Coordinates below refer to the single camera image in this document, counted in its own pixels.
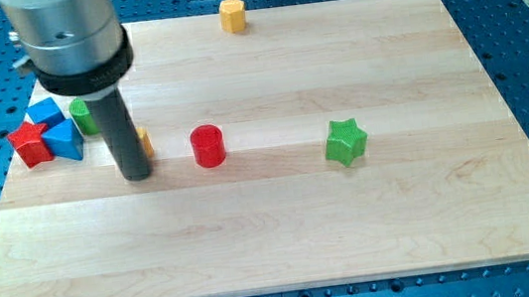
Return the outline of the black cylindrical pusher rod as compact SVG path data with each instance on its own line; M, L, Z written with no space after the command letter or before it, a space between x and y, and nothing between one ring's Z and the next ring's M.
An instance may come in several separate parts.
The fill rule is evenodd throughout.
M92 120L124 179L151 176L151 164L117 86L84 97Z

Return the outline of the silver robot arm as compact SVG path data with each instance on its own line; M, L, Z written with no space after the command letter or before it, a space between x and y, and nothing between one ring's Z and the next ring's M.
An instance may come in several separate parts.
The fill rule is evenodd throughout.
M112 0L0 0L11 38L26 55L15 64L43 88L83 100L124 179L152 172L118 83L133 63Z

